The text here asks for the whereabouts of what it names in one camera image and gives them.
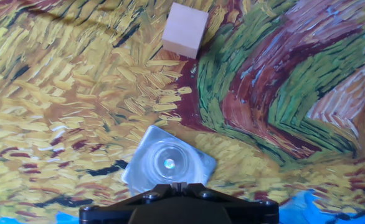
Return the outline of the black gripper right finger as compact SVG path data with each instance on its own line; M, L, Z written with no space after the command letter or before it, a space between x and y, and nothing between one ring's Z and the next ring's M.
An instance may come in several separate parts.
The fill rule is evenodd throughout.
M223 208L232 223L278 224L278 203L261 199L249 202L211 190L202 184L179 184L179 193Z

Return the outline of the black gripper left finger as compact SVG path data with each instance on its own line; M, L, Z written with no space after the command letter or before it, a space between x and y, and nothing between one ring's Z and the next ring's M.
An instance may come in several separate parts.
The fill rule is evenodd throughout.
M173 197L176 192L179 192L179 183L177 182L158 184L152 190L107 207L84 206L79 209L79 224L128 223L137 208Z

